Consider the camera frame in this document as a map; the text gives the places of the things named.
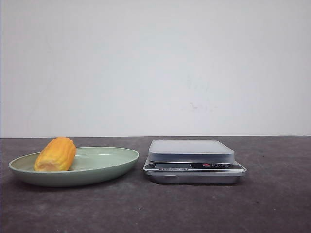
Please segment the yellow corn cob piece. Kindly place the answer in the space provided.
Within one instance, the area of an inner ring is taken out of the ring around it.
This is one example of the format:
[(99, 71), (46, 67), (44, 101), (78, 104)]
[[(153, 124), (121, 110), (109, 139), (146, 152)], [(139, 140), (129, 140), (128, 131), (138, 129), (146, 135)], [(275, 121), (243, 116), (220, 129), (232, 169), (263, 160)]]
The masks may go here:
[(68, 171), (75, 154), (76, 146), (70, 138), (55, 138), (38, 155), (34, 170), (40, 172)]

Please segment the silver digital kitchen scale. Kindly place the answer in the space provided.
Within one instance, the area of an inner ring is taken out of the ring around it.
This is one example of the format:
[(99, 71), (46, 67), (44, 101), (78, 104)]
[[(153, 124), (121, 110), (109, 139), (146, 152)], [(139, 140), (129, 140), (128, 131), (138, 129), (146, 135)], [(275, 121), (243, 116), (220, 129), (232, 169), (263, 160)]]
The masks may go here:
[(217, 140), (154, 140), (143, 171), (155, 183), (235, 184), (247, 169)]

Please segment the green oval plate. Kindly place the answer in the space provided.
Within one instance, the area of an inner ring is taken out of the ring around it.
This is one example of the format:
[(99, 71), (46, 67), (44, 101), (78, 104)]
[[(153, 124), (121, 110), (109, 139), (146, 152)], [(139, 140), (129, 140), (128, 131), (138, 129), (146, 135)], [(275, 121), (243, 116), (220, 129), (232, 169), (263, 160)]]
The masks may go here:
[(43, 187), (72, 187), (109, 181), (126, 174), (137, 163), (139, 152), (119, 147), (79, 147), (68, 171), (34, 171), (39, 153), (9, 163), (20, 181)]

